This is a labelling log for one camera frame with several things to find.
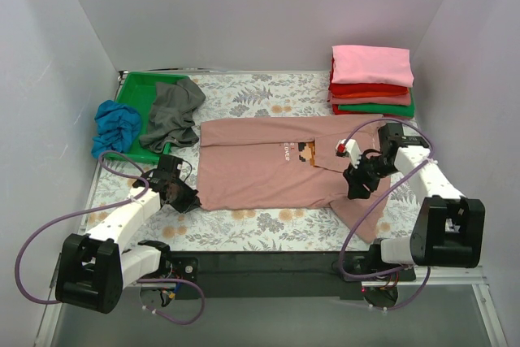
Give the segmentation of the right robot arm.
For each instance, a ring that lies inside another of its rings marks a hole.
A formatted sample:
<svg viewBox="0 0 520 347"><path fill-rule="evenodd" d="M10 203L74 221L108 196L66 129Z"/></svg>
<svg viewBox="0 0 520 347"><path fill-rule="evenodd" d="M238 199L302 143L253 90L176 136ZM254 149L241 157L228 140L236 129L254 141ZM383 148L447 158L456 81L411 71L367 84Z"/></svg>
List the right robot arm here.
<svg viewBox="0 0 520 347"><path fill-rule="evenodd" d="M440 170L434 159L434 146L417 127L406 136L407 123L387 119L379 128L379 148L361 151L353 134L337 142L336 155L350 164L343 177L351 200L368 199L379 182L396 172L401 179L377 198L351 228L362 223L402 184L408 184L421 207L410 236L377 240L370 247L362 273L345 269L346 250L341 249L336 269L349 280L386 280L406 267L475 268L483 243L485 206L479 199L466 197Z"/></svg>

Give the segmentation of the dusty pink printed t-shirt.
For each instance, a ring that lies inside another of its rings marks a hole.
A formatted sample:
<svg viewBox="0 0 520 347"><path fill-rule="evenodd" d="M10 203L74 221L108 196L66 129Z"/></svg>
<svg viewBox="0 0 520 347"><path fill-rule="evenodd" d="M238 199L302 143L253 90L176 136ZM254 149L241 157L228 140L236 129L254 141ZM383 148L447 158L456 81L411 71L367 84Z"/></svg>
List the dusty pink printed t-shirt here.
<svg viewBox="0 0 520 347"><path fill-rule="evenodd" d="M320 209L348 227L388 190L389 178L367 200L350 200L336 156L350 133L361 150L378 149L374 115L255 117L201 124L197 191L204 210Z"/></svg>

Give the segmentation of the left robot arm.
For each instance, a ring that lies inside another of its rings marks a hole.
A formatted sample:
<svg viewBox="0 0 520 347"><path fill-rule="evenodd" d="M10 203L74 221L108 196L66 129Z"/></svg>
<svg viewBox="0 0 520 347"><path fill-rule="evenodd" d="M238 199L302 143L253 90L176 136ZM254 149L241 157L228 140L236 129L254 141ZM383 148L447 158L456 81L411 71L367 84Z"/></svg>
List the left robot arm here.
<svg viewBox="0 0 520 347"><path fill-rule="evenodd" d="M62 303L110 313L123 290L140 279L149 283L195 284L196 266L174 260L169 245L128 243L163 206L184 212L200 205L196 190L181 179L182 158L162 155L155 169L143 172L123 206L117 206L85 234L64 242L58 266L55 297Z"/></svg>

